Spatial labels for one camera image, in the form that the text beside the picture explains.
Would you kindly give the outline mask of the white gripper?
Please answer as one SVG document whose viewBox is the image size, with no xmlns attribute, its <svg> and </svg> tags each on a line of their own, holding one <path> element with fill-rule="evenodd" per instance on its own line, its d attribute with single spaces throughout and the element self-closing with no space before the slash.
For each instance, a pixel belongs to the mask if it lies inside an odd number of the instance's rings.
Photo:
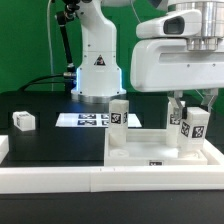
<svg viewBox="0 0 224 224">
<path fill-rule="evenodd" d="M 131 84 L 142 92 L 169 91 L 176 120 L 187 118 L 181 90 L 204 89 L 201 105 L 211 112 L 217 88 L 224 87 L 224 40 L 214 51 L 193 51 L 187 44 L 201 27 L 202 14 L 196 9 L 169 12 L 136 27 L 140 41 L 132 53 Z"/>
</svg>

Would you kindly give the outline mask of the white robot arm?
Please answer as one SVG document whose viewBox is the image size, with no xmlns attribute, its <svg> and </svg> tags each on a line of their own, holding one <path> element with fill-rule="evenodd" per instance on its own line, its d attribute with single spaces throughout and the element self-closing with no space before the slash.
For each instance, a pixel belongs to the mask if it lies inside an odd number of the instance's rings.
<svg viewBox="0 0 224 224">
<path fill-rule="evenodd" d="M 202 105 L 211 108 L 224 88 L 224 0 L 149 0 L 164 8 L 162 17 L 136 27 L 139 42 L 132 52 L 130 81 L 141 92 L 166 92 L 174 116 L 183 117 L 184 90 L 204 91 Z M 83 100 L 123 94 L 116 63 L 117 32 L 103 7 L 121 7 L 131 0 L 80 0 L 67 18 L 82 29 L 82 63 L 72 94 Z"/>
</svg>

